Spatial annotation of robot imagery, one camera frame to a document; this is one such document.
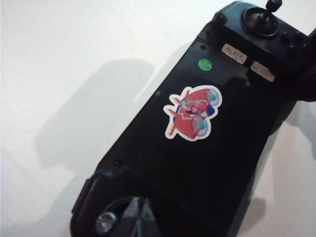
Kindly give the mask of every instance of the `white table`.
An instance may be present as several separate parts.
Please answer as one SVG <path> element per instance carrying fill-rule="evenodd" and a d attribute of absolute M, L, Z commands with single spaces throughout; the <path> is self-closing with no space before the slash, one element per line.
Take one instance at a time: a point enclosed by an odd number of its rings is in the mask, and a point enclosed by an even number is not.
<path fill-rule="evenodd" d="M 3 237 L 70 236 L 85 179 L 230 2 L 2 1 Z M 284 2 L 278 17 L 316 27 L 315 0 Z M 316 103 L 296 105 L 264 157 L 238 236 L 316 236 Z"/>

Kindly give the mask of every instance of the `sticker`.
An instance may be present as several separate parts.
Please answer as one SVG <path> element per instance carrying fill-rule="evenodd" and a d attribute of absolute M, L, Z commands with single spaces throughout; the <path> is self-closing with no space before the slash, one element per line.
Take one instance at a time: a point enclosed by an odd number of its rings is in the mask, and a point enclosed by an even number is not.
<path fill-rule="evenodd" d="M 212 85 L 186 87 L 181 95 L 170 95 L 169 100 L 173 105 L 165 105 L 163 108 L 169 115 L 166 138 L 173 139 L 179 134 L 182 138 L 194 142 L 209 136 L 210 120 L 217 115 L 217 108 L 222 104 L 219 89 Z"/>
<path fill-rule="evenodd" d="M 222 52 L 232 59 L 235 59 L 240 64 L 244 64 L 247 59 L 246 54 L 240 52 L 238 49 L 232 47 L 230 44 L 227 43 L 222 47 Z"/>
<path fill-rule="evenodd" d="M 275 80 L 275 75 L 269 70 L 269 68 L 266 68 L 261 63 L 258 63 L 257 61 L 254 61 L 251 65 L 250 69 L 255 72 L 256 74 L 259 74 L 263 78 L 267 79 L 268 81 L 273 82 Z"/>
<path fill-rule="evenodd" d="M 201 59 L 198 62 L 198 67 L 203 71 L 209 71 L 212 69 L 212 63 L 207 59 Z"/>

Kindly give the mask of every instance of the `white label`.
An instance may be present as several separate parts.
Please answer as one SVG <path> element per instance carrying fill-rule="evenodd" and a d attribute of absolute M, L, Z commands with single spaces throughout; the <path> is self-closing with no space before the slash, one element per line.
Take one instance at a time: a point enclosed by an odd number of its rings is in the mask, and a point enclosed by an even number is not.
<path fill-rule="evenodd" d="M 267 79 L 268 81 L 273 82 L 276 78 L 275 75 L 272 72 L 270 72 L 268 68 L 258 63 L 257 61 L 253 62 L 250 69 L 256 74 L 259 74 L 263 78 Z"/>
<path fill-rule="evenodd" d="M 244 64 L 247 59 L 247 55 L 227 43 L 222 47 L 222 52 L 230 56 L 232 59 L 235 59 L 240 64 Z"/>

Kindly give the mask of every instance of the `black plastic body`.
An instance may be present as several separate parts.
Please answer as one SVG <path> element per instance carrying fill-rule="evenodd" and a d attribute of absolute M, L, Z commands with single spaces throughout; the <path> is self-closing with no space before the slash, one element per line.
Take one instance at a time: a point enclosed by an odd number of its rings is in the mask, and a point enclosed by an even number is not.
<path fill-rule="evenodd" d="M 250 7 L 234 2 L 215 15 L 102 158 L 73 208 L 74 237 L 96 236 L 97 216 L 127 196 L 150 199 L 164 237 L 227 235 L 288 88 L 310 64 L 289 59 L 286 46 L 276 44 L 282 31 L 295 31 L 281 20 L 273 39 L 247 32 L 241 14 Z M 245 64 L 221 51 L 225 43 L 248 55 Z M 198 67 L 204 58 L 210 71 Z M 276 74 L 275 82 L 249 69 L 254 60 Z M 167 139 L 169 95 L 199 85 L 213 85 L 223 96 L 211 134 L 195 142 Z"/>

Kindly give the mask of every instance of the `black remote control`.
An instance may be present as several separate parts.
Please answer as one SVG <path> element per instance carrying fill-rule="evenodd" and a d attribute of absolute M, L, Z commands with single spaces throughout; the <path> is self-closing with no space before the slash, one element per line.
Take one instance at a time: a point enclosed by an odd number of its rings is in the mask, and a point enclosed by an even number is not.
<path fill-rule="evenodd" d="M 227 236 L 278 112 L 315 63 L 315 37 L 273 16 L 281 4 L 215 14 L 86 181 L 72 236 L 111 236 L 135 198 L 164 237 Z"/>

